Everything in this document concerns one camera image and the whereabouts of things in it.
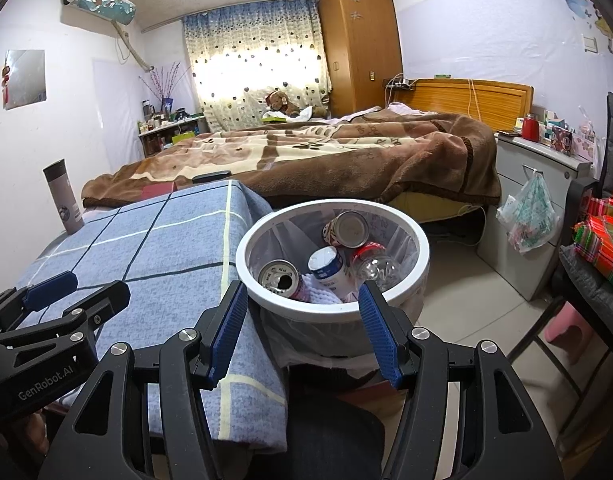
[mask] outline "trash bin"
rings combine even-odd
[[[262,325],[279,366],[312,364],[344,368],[362,377],[378,368],[357,302],[313,304],[274,294],[257,282],[271,260],[287,260],[308,274],[308,259],[324,247],[324,225],[344,211],[357,211],[369,226],[369,241],[381,243],[401,265],[403,280],[384,293],[391,306],[419,317],[429,272],[429,241],[409,216],[364,200],[315,200],[261,218],[244,235],[235,256],[240,279],[261,307]]]

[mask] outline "decorative branch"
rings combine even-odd
[[[181,79],[190,70],[190,66],[184,71],[182,75],[177,77],[179,70],[180,63],[172,63],[170,69],[167,70],[166,74],[164,73],[164,67],[151,70],[151,72],[149,72],[149,76],[151,78],[150,84],[142,77],[140,77],[139,79],[142,83],[144,83],[144,86],[146,86],[157,98],[158,102],[161,103],[164,99],[171,97],[171,93],[181,81]]]

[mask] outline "vase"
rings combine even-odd
[[[173,98],[165,97],[162,99],[162,113],[167,119],[171,115],[171,110],[173,110]]]

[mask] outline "metal screw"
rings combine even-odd
[[[115,343],[115,345],[110,348],[110,352],[113,355],[122,355],[124,352],[126,352],[126,349],[125,343]]]
[[[493,341],[482,341],[480,346],[487,354],[494,354],[497,352],[497,345]]]
[[[415,327],[411,333],[416,339],[428,339],[430,337],[430,332],[422,326]]]
[[[180,333],[178,334],[178,337],[182,339],[183,341],[192,341],[197,336],[198,336],[198,333],[192,328],[185,328],[184,330],[181,330]]]

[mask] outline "chair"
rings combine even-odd
[[[553,300],[531,327],[520,342],[508,355],[509,361],[515,361],[531,343],[536,343],[547,357],[558,368],[566,380],[580,397],[578,405],[562,427],[562,431],[571,422],[581,400],[589,389],[589,384],[583,392],[575,383],[569,372],[559,362],[548,346],[539,337],[547,323],[562,309],[568,301],[589,323],[593,330],[604,341],[608,350],[613,353],[613,286],[593,267],[580,257],[573,243],[573,226],[577,223],[579,213],[585,210],[590,196],[602,197],[613,193],[613,94],[608,95],[608,135],[606,153],[599,181],[590,177],[573,180],[569,186],[564,209],[563,227],[560,236],[560,262],[551,280]],[[605,439],[595,455],[583,470],[585,476],[576,478],[593,478],[593,474],[602,473],[595,478],[613,478],[604,473],[613,473],[613,438]],[[602,455],[602,460],[594,460],[596,455]]]

